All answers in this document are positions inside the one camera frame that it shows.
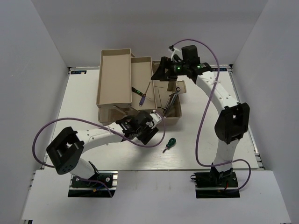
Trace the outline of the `large ratchet wrench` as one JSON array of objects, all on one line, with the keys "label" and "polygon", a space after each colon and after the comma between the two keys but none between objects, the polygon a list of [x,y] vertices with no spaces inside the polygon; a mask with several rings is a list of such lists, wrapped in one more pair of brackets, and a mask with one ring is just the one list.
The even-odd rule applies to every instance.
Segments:
[{"label": "large ratchet wrench", "polygon": [[166,117],[166,116],[168,115],[168,113],[170,112],[170,109],[171,109],[172,105],[174,104],[174,102],[175,102],[177,96],[179,95],[180,91],[181,91],[181,88],[180,88],[180,87],[176,87],[175,92],[172,93],[172,94],[169,96],[169,97],[170,97],[170,103],[169,103],[169,105],[168,105],[167,112],[164,113],[164,116],[165,116],[165,117]]}]

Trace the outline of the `stubby green handled screwdriver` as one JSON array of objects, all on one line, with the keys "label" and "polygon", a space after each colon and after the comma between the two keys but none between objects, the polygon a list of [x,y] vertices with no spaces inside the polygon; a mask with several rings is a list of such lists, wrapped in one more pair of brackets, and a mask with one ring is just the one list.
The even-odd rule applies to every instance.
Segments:
[{"label": "stubby green handled screwdriver", "polygon": [[167,150],[172,148],[175,144],[176,144],[176,139],[175,138],[170,138],[168,143],[165,146],[165,149],[162,151],[162,153],[164,154]]}]

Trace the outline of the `small combination wrench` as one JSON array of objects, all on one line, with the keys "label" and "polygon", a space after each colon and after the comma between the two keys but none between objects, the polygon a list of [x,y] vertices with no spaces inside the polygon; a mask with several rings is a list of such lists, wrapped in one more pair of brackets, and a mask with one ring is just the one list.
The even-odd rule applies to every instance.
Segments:
[{"label": "small combination wrench", "polygon": [[166,102],[166,104],[165,104],[165,106],[163,108],[163,113],[167,112],[167,108],[168,108],[169,103],[170,103],[170,97],[168,98],[168,100],[167,100],[167,102]]}]

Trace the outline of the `blue handled long screwdriver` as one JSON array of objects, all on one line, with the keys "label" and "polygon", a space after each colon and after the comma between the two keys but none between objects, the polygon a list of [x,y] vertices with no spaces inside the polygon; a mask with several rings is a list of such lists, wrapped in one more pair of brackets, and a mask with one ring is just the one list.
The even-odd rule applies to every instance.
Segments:
[{"label": "blue handled long screwdriver", "polygon": [[146,91],[143,93],[143,95],[142,95],[142,97],[141,97],[141,100],[140,100],[140,102],[139,102],[139,106],[143,106],[144,101],[145,101],[145,99],[146,99],[146,93],[147,93],[147,91],[148,91],[148,89],[149,89],[149,86],[150,86],[150,82],[149,82],[149,84],[148,84],[148,86],[147,86],[147,88],[146,88]]}]

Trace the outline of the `slim black green precision screwdriver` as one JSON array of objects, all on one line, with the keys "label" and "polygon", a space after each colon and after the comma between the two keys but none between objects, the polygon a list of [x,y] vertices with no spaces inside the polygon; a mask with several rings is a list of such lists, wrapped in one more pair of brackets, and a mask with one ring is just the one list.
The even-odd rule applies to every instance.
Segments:
[{"label": "slim black green precision screwdriver", "polygon": [[146,96],[144,93],[142,93],[141,91],[137,90],[137,89],[134,88],[134,87],[131,87],[131,91],[132,91],[133,93],[136,93],[137,95],[139,95],[139,96],[141,96],[141,97],[142,97],[142,96],[145,96],[146,99],[151,100],[150,97]]}]

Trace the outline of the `beige plastic toolbox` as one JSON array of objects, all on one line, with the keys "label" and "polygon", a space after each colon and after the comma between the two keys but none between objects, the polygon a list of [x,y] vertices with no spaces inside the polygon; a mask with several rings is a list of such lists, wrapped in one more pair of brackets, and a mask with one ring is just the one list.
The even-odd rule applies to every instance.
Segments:
[{"label": "beige plastic toolbox", "polygon": [[[107,125],[141,111],[157,110],[164,115],[163,108],[169,96],[175,92],[176,87],[181,88],[181,94],[186,93],[186,85],[184,81],[152,81],[151,77],[159,64],[150,56],[135,57],[130,49],[102,50],[96,99],[98,121]],[[141,96],[133,93],[131,87],[144,93],[149,82],[146,96],[151,100],[145,99],[143,106],[139,106]],[[181,102],[177,97],[165,117],[165,123],[174,125],[181,117]]]}]

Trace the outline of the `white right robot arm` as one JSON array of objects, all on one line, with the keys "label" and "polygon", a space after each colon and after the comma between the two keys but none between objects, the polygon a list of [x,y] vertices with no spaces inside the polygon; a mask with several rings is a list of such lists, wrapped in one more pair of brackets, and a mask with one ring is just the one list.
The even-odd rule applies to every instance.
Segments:
[{"label": "white right robot arm", "polygon": [[187,76],[209,96],[209,102],[213,103],[219,114],[214,126],[219,141],[211,165],[211,181],[216,186],[222,186],[232,173],[236,146],[248,130],[249,105],[238,102],[224,89],[212,67],[208,63],[201,63],[196,46],[183,47],[181,57],[177,55],[177,48],[173,45],[169,49],[171,57],[161,58],[151,79],[169,82],[176,81],[178,76]]}]

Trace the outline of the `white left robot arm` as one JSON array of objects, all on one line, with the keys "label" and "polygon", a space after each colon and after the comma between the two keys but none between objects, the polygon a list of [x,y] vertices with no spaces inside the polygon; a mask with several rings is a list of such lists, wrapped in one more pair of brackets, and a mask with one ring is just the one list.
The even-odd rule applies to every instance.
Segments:
[{"label": "white left robot arm", "polygon": [[82,159],[83,153],[110,143],[133,139],[138,139],[140,146],[148,147],[148,142],[158,132],[157,125],[162,121],[157,111],[141,111],[135,116],[125,116],[95,129],[75,131],[69,126],[55,137],[46,152],[59,175],[71,173],[83,179],[88,186],[94,186],[98,183],[99,173],[92,162]]}]

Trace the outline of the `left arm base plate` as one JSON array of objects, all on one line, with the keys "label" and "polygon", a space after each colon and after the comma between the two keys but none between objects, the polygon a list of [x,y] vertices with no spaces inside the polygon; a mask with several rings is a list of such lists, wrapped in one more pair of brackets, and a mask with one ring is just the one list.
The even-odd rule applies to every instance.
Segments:
[{"label": "left arm base plate", "polygon": [[82,181],[72,175],[68,197],[111,198],[114,196],[118,180],[117,171],[100,171],[92,180],[97,182]]}]

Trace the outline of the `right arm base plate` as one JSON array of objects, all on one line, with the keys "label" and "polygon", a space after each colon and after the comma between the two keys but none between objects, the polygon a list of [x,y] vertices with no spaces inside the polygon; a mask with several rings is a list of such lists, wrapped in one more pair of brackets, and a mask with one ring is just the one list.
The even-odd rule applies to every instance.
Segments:
[{"label": "right arm base plate", "polygon": [[209,172],[193,173],[190,179],[195,183],[197,199],[240,198],[235,172],[219,182],[213,180]]}]

